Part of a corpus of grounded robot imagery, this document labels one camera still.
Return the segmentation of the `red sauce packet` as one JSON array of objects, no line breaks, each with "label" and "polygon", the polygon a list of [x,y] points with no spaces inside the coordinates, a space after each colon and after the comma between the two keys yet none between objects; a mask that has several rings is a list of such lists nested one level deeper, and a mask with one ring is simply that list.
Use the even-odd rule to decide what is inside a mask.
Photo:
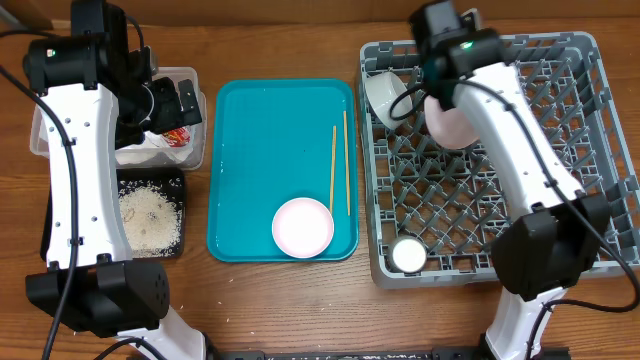
[{"label": "red sauce packet", "polygon": [[162,138],[171,148],[180,148],[191,141],[191,132],[188,127],[180,127],[162,134]]}]

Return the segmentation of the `white napkin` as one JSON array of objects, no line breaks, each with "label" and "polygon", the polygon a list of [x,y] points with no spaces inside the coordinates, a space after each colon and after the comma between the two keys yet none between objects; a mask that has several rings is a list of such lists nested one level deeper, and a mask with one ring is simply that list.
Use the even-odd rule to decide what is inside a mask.
[{"label": "white napkin", "polygon": [[181,164],[195,149],[195,135],[191,132],[191,141],[188,145],[180,148],[169,147],[162,134],[157,135],[146,132],[144,141],[140,145],[129,145],[115,152],[116,161],[119,165],[142,165],[158,166],[159,164]]}]

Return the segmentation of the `small pink-white bowl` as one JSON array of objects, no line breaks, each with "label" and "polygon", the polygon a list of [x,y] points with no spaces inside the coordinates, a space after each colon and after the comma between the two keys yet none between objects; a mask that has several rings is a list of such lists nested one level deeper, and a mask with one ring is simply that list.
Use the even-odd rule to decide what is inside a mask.
[{"label": "small pink-white bowl", "polygon": [[297,259],[313,258],[328,248],[335,232],[329,209],[321,202],[298,197],[284,203],[272,221],[276,246]]}]

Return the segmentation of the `grey bowl with rice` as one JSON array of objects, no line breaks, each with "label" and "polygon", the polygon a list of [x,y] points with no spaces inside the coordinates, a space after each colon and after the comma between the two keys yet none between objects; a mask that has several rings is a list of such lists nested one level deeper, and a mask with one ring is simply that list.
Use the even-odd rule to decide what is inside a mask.
[{"label": "grey bowl with rice", "polygon": [[404,82],[393,72],[384,72],[364,81],[367,100],[374,114],[388,129],[394,131],[404,120],[394,120],[390,114],[393,102],[407,90]]}]

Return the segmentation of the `white cup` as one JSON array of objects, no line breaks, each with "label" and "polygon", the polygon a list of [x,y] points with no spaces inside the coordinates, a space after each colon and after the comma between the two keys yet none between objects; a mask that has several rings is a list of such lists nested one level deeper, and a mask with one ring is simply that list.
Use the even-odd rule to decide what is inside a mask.
[{"label": "white cup", "polygon": [[421,241],[412,236],[399,236],[388,247],[390,268],[405,274],[420,272],[427,260],[427,251]]}]

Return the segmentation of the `large white plate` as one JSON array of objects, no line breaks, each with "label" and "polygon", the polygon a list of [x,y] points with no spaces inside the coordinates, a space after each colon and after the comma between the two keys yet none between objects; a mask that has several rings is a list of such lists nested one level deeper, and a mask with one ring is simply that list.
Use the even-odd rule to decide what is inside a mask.
[{"label": "large white plate", "polygon": [[423,113],[429,134],[441,147],[463,149],[479,140],[470,121],[457,108],[444,111],[436,98],[427,96]]}]

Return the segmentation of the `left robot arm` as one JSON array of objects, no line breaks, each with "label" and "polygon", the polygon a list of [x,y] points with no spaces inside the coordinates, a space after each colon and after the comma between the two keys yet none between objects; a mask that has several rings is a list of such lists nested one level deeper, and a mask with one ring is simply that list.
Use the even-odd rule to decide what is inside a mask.
[{"label": "left robot arm", "polygon": [[30,44],[24,71],[48,132],[51,230],[47,269],[27,277],[26,294],[55,326],[158,359],[214,359],[208,336],[171,307],[163,266],[133,258],[120,214],[116,150],[202,119],[193,84],[155,78],[150,57],[129,48],[125,12],[104,1],[73,2],[69,35]]}]

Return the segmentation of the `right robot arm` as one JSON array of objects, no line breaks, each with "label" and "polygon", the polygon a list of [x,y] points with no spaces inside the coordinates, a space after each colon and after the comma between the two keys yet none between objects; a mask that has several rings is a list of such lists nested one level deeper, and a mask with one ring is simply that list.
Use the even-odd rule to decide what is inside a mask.
[{"label": "right robot arm", "polygon": [[409,24],[426,91],[466,116],[512,217],[490,243],[503,290],[481,348],[490,359],[538,355],[547,309],[596,260],[608,202],[601,193],[586,194],[556,156],[495,30],[464,24],[449,1],[421,6]]}]

